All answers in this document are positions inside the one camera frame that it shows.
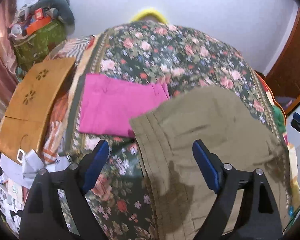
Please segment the folded pink pants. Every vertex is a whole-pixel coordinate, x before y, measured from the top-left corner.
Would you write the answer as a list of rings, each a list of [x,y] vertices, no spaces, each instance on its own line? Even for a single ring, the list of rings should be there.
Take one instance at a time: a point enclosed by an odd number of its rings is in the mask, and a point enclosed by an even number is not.
[[[157,108],[169,98],[165,82],[142,85],[102,74],[88,74],[78,131],[132,138],[130,119]]]

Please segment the colourful fleece blanket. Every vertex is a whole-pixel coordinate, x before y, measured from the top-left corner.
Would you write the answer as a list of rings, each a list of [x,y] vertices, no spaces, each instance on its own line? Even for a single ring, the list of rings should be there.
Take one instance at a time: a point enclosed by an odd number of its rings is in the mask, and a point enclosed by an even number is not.
[[[290,164],[290,187],[292,190],[291,206],[296,210],[300,207],[300,186],[298,184],[298,165],[297,165],[297,156],[296,150],[293,144],[288,142],[286,124],[287,118],[282,107],[275,101],[272,91],[266,82],[263,79],[262,73],[254,71],[263,91],[265,92],[266,98],[268,99],[270,105],[273,108],[274,121],[279,129],[279,132],[282,134],[284,141],[287,145],[289,151],[289,164]]]

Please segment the floral dark green bedspread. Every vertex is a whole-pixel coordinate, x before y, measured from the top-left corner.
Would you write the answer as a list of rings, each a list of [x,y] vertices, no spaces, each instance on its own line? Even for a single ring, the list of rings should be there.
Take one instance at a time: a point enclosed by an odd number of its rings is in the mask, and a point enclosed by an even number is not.
[[[253,118],[279,132],[273,108],[254,70],[235,48],[200,31],[151,21],[134,22],[101,35],[66,40],[57,56],[76,59],[59,146],[59,151],[75,162],[90,153],[99,140],[97,135],[78,131],[87,74],[101,73],[143,85],[170,76],[168,92],[176,96],[202,82],[220,85],[223,77],[237,71],[241,78],[234,80],[232,91]],[[105,135],[104,140],[111,151],[97,182],[102,193],[87,193],[87,202],[110,239],[150,238],[155,225],[137,156],[139,149],[132,139]]]

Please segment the white paper pile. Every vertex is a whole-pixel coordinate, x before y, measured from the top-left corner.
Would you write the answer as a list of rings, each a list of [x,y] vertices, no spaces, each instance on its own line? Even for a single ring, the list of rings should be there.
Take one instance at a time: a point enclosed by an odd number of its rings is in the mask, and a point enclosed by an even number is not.
[[[34,150],[25,153],[19,149],[16,161],[1,155],[0,211],[14,233],[19,233],[21,216],[18,212],[24,208],[26,190],[31,188],[37,173],[43,168],[48,172],[62,171],[69,165],[70,161],[65,156],[57,156],[54,163],[44,164]]]

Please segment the pink striped curtain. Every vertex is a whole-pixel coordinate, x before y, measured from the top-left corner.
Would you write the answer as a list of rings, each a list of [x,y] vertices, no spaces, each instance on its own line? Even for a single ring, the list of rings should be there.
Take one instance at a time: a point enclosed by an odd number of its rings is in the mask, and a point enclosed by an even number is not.
[[[14,19],[16,0],[2,0],[0,3],[0,122],[17,86],[17,59],[8,39],[8,27]]]

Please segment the olive khaki pants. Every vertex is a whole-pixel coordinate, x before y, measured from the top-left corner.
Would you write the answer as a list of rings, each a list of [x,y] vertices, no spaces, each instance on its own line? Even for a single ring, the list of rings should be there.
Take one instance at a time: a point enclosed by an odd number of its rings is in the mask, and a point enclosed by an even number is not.
[[[160,239],[192,239],[215,201],[192,154],[198,139],[239,170],[264,170],[281,223],[287,225],[287,145],[275,127],[253,118],[234,92],[217,86],[195,88],[132,119],[130,125]]]

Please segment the brown wooden door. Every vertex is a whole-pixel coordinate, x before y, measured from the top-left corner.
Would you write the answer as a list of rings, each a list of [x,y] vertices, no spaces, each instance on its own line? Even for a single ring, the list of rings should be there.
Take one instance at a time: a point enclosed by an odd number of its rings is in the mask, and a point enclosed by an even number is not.
[[[266,76],[266,83],[275,96],[297,98],[300,95],[300,9],[279,59]]]

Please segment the green storage bag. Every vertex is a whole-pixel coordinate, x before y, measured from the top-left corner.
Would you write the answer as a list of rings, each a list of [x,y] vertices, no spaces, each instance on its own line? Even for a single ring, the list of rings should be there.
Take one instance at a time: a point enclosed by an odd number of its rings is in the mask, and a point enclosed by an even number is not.
[[[49,52],[65,39],[64,24],[59,20],[53,20],[30,36],[13,41],[14,53],[20,68],[19,75],[28,72],[35,63],[42,62]]]

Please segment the yellow pillow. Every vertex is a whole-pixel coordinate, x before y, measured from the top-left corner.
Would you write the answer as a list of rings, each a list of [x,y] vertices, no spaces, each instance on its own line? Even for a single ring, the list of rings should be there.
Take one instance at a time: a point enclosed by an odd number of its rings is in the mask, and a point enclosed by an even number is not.
[[[130,22],[141,21],[146,19],[155,20],[163,24],[168,24],[167,18],[154,8],[140,10],[130,19]]]

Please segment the wooden lap desk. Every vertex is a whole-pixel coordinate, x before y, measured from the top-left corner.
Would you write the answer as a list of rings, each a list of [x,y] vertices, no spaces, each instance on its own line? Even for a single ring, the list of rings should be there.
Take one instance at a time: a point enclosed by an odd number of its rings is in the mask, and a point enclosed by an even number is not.
[[[0,152],[17,164],[19,151],[38,153],[56,96],[75,65],[74,57],[34,64],[17,85],[0,129]]]

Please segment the orange box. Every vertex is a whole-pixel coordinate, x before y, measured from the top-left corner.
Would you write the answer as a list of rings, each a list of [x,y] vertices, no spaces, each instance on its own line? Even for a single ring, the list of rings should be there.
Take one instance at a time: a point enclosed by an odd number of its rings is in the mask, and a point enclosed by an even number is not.
[[[46,26],[52,21],[52,18],[46,13],[43,8],[39,8],[34,11],[34,14],[30,18],[30,23],[26,27],[25,31],[27,35],[31,35],[38,29]]]

